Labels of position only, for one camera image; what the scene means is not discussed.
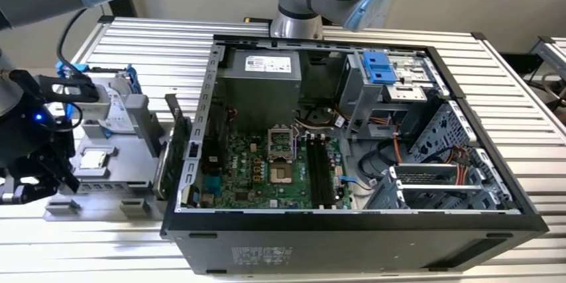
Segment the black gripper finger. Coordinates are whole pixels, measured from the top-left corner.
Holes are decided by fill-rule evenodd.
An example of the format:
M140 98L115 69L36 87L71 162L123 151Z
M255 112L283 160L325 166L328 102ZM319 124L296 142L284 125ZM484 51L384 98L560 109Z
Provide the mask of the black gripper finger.
M18 178L6 176L1 184L1 204L26 204L50 197L58 187L54 179L40 179L36 184L21 183Z
M56 194L60 190L73 194L80 186L80 181L72 174L72 164L69 158L57 153L40 154L37 156L38 184Z

